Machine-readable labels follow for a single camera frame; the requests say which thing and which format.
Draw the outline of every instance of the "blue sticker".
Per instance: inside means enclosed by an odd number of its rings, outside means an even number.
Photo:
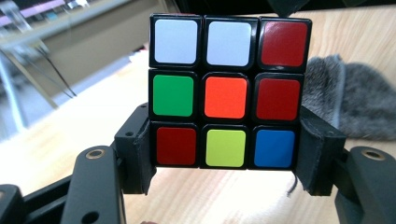
[[[295,133],[260,130],[256,136],[254,164],[259,167],[289,168],[292,163]]]

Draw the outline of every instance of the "wooden table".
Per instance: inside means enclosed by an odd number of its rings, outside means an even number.
[[[297,13],[313,23],[309,57],[339,53],[368,63],[396,86],[396,6]],[[109,145],[148,100],[148,54],[84,91],[30,130],[0,145],[0,184],[28,194],[70,175],[78,153]],[[396,142],[348,140],[396,157]],[[128,223],[337,223],[334,197],[311,197],[291,172],[160,168],[148,196],[125,195]]]

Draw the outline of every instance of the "green sticker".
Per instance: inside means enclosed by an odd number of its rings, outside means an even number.
[[[153,80],[153,112],[160,116],[191,116],[193,89],[191,77],[156,76]]]

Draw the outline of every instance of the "rubik's cube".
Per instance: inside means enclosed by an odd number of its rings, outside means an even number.
[[[151,15],[153,163],[292,169],[311,26],[305,19]]]

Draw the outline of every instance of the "fluffy fabric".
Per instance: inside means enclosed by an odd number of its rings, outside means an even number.
[[[369,65],[312,58],[303,105],[348,137],[396,140],[396,90]]]

